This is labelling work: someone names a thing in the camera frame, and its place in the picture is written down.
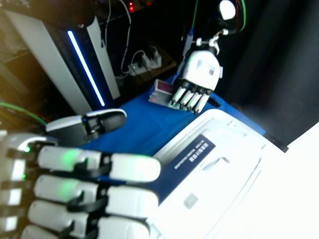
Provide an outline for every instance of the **led light strip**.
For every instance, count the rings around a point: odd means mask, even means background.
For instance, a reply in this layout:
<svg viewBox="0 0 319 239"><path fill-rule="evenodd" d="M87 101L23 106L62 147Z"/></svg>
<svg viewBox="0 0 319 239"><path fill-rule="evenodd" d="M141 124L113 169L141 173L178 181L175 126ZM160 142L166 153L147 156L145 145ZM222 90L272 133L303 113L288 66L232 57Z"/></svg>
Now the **led light strip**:
<svg viewBox="0 0 319 239"><path fill-rule="evenodd" d="M93 89L94 89L94 91L95 91L97 97L99 98L99 101L100 101L100 103L101 103L101 106L105 106L105 103L104 103L104 101L103 101L103 99L102 99L102 96L101 96L101 94L100 94L100 92L99 92L99 89L97 88L97 86L96 86L96 84L95 84L95 82L94 82L94 79L93 79L93 77L92 77L92 74L91 74L91 72L90 72L90 70L89 70L89 68L88 68L88 66L87 66L87 64L86 64L86 62L85 62L85 60L84 60L84 57L83 57L82 52L81 52L81 50L80 50L80 48L79 48L79 45L78 45L78 43L77 43L76 40L75 40L75 37L74 37L74 35L73 35L73 32L72 32L72 31L68 31L68 35L69 35L69 37L70 37L70 39L71 39L71 42L72 42L72 44L73 44L73 46L74 46L74 49L75 49L76 53L77 53L78 56L79 56L79 59L80 59L80 61L81 61L81 63L82 63L82 66L83 66L83 68L84 68L84 70L85 70L85 72L86 72L86 74L87 74L87 76L88 76L88 78L89 78L89 80L90 80L90 82L91 82L91 85L93 86Z"/></svg>

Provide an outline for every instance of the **blue tablecloth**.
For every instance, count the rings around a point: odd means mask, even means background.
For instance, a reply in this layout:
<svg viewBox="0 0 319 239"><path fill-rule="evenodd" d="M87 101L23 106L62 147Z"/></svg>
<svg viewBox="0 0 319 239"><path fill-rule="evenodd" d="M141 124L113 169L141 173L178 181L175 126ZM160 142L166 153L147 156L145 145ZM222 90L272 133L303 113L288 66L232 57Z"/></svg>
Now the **blue tablecloth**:
<svg viewBox="0 0 319 239"><path fill-rule="evenodd" d="M150 103L148 102L149 95L149 92L144 93L121 107L128 114L127 122L123 127L100 136L82 148L151 156L198 117L190 112L177 111ZM218 109L239 119L261 135L266 133L263 128L216 94L212 94L211 98L220 104ZM206 104L203 112L208 109L216 109L216 107Z"/></svg>

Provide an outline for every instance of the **green cable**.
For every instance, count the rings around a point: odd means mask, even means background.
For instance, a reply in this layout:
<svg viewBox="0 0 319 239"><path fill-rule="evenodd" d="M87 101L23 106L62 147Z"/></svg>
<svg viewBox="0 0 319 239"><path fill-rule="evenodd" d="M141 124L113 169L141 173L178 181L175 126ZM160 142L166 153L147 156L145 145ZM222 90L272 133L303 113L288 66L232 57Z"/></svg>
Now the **green cable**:
<svg viewBox="0 0 319 239"><path fill-rule="evenodd" d="M46 125L46 122L43 119L41 119L40 117L36 116L35 114L27 111L24 108L21 108L19 106L15 106L15 105L12 105L12 104L9 104L9 103L5 103L5 102L0 102L0 106L6 107L6 108L10 108L10 109L13 109L13 110L16 110L16 111L23 112L23 113L27 114L28 116L30 116L31 118L33 118L36 121L38 121L39 123L41 123L43 125Z"/></svg>
<svg viewBox="0 0 319 239"><path fill-rule="evenodd" d="M242 7L243 7L243 27L240 29L240 31L242 31L245 26L246 26L246 5L245 5L245 0L241 0L241 4L242 4Z"/></svg>
<svg viewBox="0 0 319 239"><path fill-rule="evenodd" d="M192 23L192 25L191 25L191 28L194 28L194 26L195 26L195 20L196 20L196 14L197 14L197 6L198 6L198 0L196 0L195 10L194 10L194 17L193 17L193 23Z"/></svg>

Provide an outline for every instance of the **power strip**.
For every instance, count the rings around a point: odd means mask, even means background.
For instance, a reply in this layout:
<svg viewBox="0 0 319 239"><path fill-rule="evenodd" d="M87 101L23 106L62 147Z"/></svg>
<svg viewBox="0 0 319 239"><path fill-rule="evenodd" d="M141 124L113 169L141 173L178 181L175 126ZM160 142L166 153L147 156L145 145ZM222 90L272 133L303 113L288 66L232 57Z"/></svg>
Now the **power strip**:
<svg viewBox="0 0 319 239"><path fill-rule="evenodd" d="M155 70L161 67L161 55L159 54L158 51L155 52L154 59L150 59L145 54L143 54L142 61L143 61L143 65L141 67L139 67L139 63L133 63L129 65L131 76L136 76L144 72L147 72L149 70Z"/></svg>

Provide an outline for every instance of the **blue label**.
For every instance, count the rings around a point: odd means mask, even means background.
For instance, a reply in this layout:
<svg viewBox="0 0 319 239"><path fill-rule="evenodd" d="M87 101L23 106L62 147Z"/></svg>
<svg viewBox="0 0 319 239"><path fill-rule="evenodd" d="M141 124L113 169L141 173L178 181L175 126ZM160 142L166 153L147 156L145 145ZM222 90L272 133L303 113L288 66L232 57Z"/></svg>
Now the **blue label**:
<svg viewBox="0 0 319 239"><path fill-rule="evenodd" d="M157 180L145 187L157 193L162 203L214 148L211 141L199 135L162 170Z"/></svg>

